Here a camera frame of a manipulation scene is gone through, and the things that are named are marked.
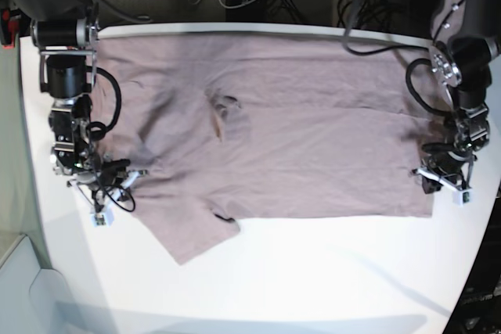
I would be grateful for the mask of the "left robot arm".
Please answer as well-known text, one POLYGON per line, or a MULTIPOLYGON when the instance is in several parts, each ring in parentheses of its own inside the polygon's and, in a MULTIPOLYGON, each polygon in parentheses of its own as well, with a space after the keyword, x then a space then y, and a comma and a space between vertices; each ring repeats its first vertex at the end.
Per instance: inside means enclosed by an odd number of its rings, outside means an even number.
POLYGON ((428 113, 442 117, 447 135, 443 142, 422 145, 424 158, 412 170, 427 194, 443 188, 460 203, 470 202, 470 180, 476 152, 489 143, 489 108, 485 102, 492 83, 491 61, 500 55, 500 12, 495 0, 442 0, 432 27, 428 58, 412 61, 406 68, 409 94, 428 113), (431 68, 445 88, 450 110, 439 110, 418 94, 412 83, 418 66, 431 68))

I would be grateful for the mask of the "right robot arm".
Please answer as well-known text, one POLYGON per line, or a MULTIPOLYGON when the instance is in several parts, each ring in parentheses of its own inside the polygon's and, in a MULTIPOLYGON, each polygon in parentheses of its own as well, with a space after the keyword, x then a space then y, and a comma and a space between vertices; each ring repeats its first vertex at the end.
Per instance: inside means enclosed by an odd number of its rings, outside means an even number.
POLYGON ((88 186, 96 206, 105 199, 120 199, 130 162, 105 161, 96 149, 117 125, 122 105, 117 80, 96 62, 96 0, 12 1, 30 21, 29 33, 41 57, 40 90, 53 99, 49 126, 56 173, 88 186), (92 120, 90 95, 97 77, 107 79, 115 94, 113 116, 106 124, 92 120))

